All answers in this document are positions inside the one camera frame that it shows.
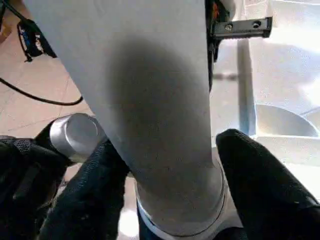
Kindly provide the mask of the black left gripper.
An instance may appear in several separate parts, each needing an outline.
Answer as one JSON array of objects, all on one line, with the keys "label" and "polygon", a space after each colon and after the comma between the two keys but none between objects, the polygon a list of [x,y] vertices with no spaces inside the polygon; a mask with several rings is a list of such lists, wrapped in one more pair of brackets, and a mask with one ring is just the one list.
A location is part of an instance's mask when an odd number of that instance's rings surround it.
[{"label": "black left gripper", "polygon": [[242,0],[206,0],[206,28],[210,37],[207,43],[208,85],[213,85],[214,63],[218,59],[220,41],[215,39],[268,38],[273,27],[273,18],[236,20],[236,13],[243,6]]}]

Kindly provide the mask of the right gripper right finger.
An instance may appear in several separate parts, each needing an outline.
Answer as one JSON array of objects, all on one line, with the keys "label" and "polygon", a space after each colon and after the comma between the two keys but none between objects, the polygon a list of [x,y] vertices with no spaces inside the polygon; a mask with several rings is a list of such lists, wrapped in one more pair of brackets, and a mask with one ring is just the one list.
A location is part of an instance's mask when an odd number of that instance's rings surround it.
[{"label": "right gripper right finger", "polygon": [[319,202],[266,147],[237,129],[218,134],[216,146],[243,225],[224,230],[218,238],[320,238]]}]

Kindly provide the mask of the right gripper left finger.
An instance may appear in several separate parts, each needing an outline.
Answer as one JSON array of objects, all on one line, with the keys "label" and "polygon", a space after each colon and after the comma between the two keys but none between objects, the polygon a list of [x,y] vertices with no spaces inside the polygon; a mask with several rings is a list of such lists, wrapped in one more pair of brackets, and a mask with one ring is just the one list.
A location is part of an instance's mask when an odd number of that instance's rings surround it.
[{"label": "right gripper left finger", "polygon": [[115,240],[129,168],[109,139],[93,151],[56,200],[41,240]]}]

